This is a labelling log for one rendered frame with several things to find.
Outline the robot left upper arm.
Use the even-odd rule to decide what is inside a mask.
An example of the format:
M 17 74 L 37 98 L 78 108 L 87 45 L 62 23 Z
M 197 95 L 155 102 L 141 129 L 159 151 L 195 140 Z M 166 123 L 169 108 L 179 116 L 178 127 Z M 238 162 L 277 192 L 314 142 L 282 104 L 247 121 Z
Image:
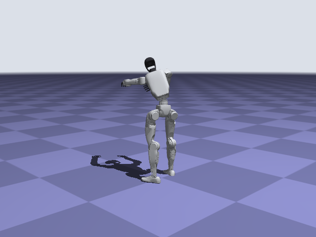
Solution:
M 137 79 L 131 79 L 131 80 L 125 80 L 125 86 L 131 86 L 131 85 L 145 85 L 146 84 L 146 78 L 140 77 Z

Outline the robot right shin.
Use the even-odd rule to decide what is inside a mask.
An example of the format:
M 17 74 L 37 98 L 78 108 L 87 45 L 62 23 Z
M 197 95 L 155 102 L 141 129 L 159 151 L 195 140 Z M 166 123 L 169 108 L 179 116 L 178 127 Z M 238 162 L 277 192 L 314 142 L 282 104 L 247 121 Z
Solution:
M 175 139 L 174 139 L 175 141 Z M 169 148 L 167 147 L 167 158 L 168 158 L 168 170 L 171 171 L 173 170 L 173 163 L 176 155 L 176 141 L 175 141 L 175 147 L 174 148 Z

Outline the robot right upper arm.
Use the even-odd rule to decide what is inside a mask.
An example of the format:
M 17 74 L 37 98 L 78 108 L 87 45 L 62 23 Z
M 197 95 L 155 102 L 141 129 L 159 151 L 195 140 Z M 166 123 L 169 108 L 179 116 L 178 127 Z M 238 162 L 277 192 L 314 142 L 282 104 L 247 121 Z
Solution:
M 168 84 L 170 85 L 170 80 L 171 80 L 171 76 L 172 76 L 172 72 L 169 69 L 165 69 L 163 70 L 165 72 Z

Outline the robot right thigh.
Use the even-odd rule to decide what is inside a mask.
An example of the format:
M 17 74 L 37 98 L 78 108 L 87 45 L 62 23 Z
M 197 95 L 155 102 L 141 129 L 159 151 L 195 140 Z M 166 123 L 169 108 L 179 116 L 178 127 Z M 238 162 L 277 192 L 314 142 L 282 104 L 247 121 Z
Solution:
M 165 131 L 166 131 L 166 145 L 169 148 L 175 147 L 175 141 L 173 139 L 174 129 L 175 129 L 175 119 L 177 119 L 178 114 L 176 111 L 171 109 L 171 115 L 169 117 L 165 117 Z

